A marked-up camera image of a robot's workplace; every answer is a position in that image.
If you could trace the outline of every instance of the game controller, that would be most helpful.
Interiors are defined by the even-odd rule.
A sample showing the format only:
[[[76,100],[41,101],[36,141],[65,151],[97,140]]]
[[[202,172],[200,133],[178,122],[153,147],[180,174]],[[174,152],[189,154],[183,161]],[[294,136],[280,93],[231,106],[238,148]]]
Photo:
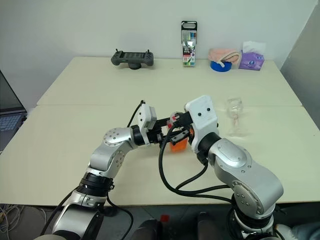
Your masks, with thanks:
[[[146,52],[124,52],[118,51],[111,58],[113,65],[118,66],[121,63],[128,63],[129,68],[132,70],[137,70],[141,68],[141,64],[146,64],[147,66],[152,66],[154,64],[154,54],[149,51]]]

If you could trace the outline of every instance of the white wall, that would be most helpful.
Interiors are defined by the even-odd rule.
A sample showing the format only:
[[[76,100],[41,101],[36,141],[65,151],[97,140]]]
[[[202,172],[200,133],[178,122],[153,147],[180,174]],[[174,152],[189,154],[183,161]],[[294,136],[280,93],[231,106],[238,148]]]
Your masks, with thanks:
[[[320,4],[296,41],[281,72],[320,129]]]
[[[27,108],[74,56],[150,49],[179,58],[181,20],[198,21],[197,56],[267,43],[280,68],[316,0],[0,0],[0,69]]]

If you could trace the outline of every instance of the orange object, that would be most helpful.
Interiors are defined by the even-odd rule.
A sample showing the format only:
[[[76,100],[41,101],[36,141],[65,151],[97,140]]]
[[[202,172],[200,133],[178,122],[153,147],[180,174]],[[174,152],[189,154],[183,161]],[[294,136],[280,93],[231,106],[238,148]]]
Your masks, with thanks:
[[[182,141],[176,143],[174,146],[170,142],[171,152],[177,153],[177,152],[181,152],[181,151],[185,150],[187,147],[187,143],[188,143],[188,138],[183,139]]]

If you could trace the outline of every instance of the gray floor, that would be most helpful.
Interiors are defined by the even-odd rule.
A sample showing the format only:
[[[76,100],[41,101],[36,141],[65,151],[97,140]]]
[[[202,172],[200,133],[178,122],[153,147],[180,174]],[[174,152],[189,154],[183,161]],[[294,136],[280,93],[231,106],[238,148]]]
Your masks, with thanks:
[[[275,222],[289,226],[320,221],[320,202],[281,205],[286,214],[276,212]],[[170,206],[140,206],[127,207],[134,216],[132,230],[126,237],[129,240],[139,225],[148,219],[160,220],[161,215],[169,215],[169,221],[163,223],[163,239],[165,240],[195,240],[197,215],[209,212],[221,229],[223,239],[231,239],[226,232],[226,215],[230,205],[170,205]],[[114,217],[105,217],[97,240],[119,240],[129,225],[129,217],[124,212],[118,212]],[[42,211],[25,207],[19,225],[9,233],[11,240],[32,240],[36,238],[44,226]],[[0,234],[0,240],[6,240],[5,234]]]

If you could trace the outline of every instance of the purple tissue box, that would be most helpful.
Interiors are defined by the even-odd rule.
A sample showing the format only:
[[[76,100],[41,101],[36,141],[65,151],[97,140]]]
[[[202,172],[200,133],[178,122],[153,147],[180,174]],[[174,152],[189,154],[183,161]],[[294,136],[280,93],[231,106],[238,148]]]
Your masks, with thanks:
[[[256,70],[259,71],[264,64],[265,58],[263,55],[255,52],[242,53],[242,59],[239,65],[240,69]]]

